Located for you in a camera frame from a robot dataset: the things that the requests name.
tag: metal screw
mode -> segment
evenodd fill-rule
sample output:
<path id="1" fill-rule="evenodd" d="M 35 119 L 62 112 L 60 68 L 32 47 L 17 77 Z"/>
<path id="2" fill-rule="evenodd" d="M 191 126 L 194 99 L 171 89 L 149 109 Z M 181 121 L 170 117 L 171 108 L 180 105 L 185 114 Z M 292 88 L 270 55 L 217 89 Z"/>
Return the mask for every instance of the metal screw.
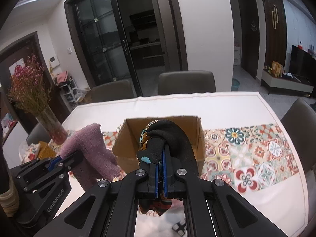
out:
<path id="1" fill-rule="evenodd" d="M 217 186 L 223 186 L 224 185 L 224 181 L 222 179 L 215 179 L 214 183 Z"/>
<path id="2" fill-rule="evenodd" d="M 99 185 L 100 187 L 106 187 L 108 183 L 109 183 L 109 182 L 108 182 L 107 180 L 102 179 L 102 180 L 100 180 L 100 181 L 98 182 L 98 185 Z"/>
<path id="3" fill-rule="evenodd" d="M 180 168 L 177 170 L 178 175 L 185 175 L 186 174 L 186 170 L 183 168 Z"/>
<path id="4" fill-rule="evenodd" d="M 146 174 L 146 171 L 143 169 L 138 169 L 138 170 L 136 170 L 136 174 L 139 176 L 142 176 L 142 175 Z"/>

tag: pink cloth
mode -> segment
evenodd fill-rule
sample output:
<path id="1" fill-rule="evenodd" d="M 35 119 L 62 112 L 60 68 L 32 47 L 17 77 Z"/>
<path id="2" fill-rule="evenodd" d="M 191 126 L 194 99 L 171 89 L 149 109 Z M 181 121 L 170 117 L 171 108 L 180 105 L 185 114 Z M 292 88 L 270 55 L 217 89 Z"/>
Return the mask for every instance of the pink cloth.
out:
<path id="1" fill-rule="evenodd" d="M 111 182 L 120 173 L 117 156 L 106 148 L 100 126 L 94 123 L 80 129 L 65 141 L 60 150 L 62 159 L 75 151 L 83 153 L 83 161 L 72 172 L 85 191 L 97 182 L 97 178 Z"/>
<path id="2" fill-rule="evenodd" d="M 61 72 L 57 74 L 57 84 L 61 82 L 66 82 L 68 77 L 68 71 Z"/>

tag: brown door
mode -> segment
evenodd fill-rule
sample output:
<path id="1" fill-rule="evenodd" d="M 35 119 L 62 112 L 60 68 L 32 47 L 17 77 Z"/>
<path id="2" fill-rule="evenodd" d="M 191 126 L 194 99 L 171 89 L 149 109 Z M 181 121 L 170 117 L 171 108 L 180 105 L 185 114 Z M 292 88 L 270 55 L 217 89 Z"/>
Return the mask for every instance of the brown door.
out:
<path id="1" fill-rule="evenodd" d="M 241 17 L 241 67 L 257 76 L 259 58 L 259 17 L 256 0 L 238 0 Z"/>
<path id="2" fill-rule="evenodd" d="M 263 0 L 267 31 L 265 65 L 276 61 L 285 64 L 287 29 L 283 0 Z"/>
<path id="3" fill-rule="evenodd" d="M 11 73 L 9 67 L 15 62 L 19 61 L 21 58 L 23 58 L 23 60 L 26 62 L 28 56 L 31 56 L 32 54 L 35 54 L 38 58 L 38 61 L 40 61 L 44 65 L 45 71 L 43 76 L 45 85 L 48 88 L 51 84 L 53 85 L 52 78 L 48 72 L 45 62 L 43 61 L 41 51 L 38 50 L 38 47 L 39 45 L 36 36 L 31 35 L 30 37 L 24 39 L 23 41 L 20 41 L 0 55 L 0 82 L 2 86 L 1 88 L 6 95 L 8 93 L 8 89 L 11 86 Z M 58 118 L 58 120 L 62 123 L 69 115 L 69 110 L 62 101 L 58 91 L 59 89 L 53 85 L 50 94 L 51 100 L 49 102 L 49 106 Z M 20 121 L 21 125 L 27 133 L 30 133 L 33 127 L 37 124 L 36 118 L 30 113 L 25 113 L 23 110 L 15 108 L 14 103 L 11 103 L 11 105 L 11 111 L 13 112 L 12 116 Z"/>

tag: trash bin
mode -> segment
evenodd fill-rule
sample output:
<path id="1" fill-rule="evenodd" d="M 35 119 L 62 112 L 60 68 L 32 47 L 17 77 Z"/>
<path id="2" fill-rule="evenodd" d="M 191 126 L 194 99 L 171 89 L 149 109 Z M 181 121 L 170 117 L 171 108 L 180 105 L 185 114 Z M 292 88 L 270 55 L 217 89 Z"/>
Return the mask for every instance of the trash bin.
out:
<path id="1" fill-rule="evenodd" d="M 238 92 L 238 88 L 240 86 L 240 83 L 237 79 L 233 78 L 233 82 L 232 82 L 232 92 Z"/>

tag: dining chair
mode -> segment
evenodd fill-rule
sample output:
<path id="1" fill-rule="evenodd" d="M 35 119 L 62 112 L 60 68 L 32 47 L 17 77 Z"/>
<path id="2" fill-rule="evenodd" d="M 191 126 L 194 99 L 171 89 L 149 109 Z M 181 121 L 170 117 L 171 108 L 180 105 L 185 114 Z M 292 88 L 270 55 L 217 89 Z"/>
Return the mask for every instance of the dining chair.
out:
<path id="1" fill-rule="evenodd" d="M 306 174 L 316 164 L 316 112 L 302 98 L 298 98 L 281 122 L 296 148 Z"/>
<path id="2" fill-rule="evenodd" d="M 135 98 L 128 80 L 118 80 L 91 89 L 92 102 L 115 101 Z"/>
<path id="3" fill-rule="evenodd" d="M 162 73 L 158 79 L 158 95 L 175 93 L 216 92 L 210 71 L 175 71 Z"/>
<path id="4" fill-rule="evenodd" d="M 29 136 L 26 138 L 27 145 L 31 145 L 32 143 L 38 144 L 39 141 L 44 141 L 49 143 L 51 140 L 49 134 L 47 133 L 46 129 L 43 127 L 41 123 L 37 123 L 36 126 L 33 128 Z"/>
<path id="5" fill-rule="evenodd" d="M 308 224 L 300 237 L 315 236 L 316 232 L 316 178 L 312 167 L 316 164 L 314 135 L 316 112 L 302 98 L 298 98 L 281 119 L 289 134 L 306 177 L 308 191 Z"/>

